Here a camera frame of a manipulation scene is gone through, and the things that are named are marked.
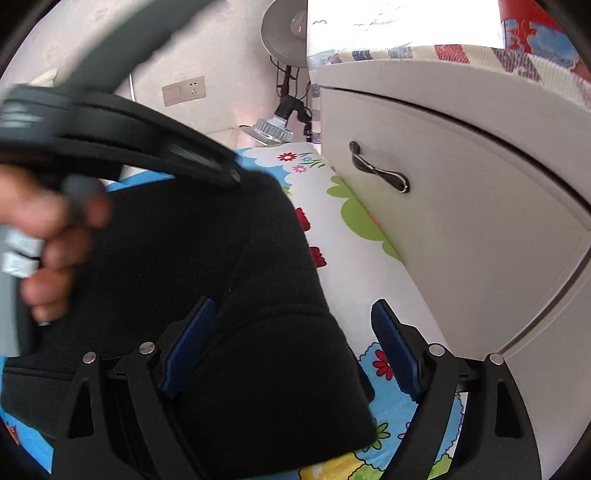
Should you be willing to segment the left hand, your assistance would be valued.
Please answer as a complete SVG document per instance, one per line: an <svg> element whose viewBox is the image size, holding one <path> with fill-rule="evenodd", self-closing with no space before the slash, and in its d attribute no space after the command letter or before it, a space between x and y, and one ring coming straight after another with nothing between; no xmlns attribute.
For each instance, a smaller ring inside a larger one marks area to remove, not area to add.
<svg viewBox="0 0 591 480"><path fill-rule="evenodd" d="M38 323L66 313L76 268L89 254L92 233L110 217L111 202L102 189L85 200L76 218L66 197L20 168L1 167L1 223L45 242L42 268L21 284L22 299Z"/></svg>

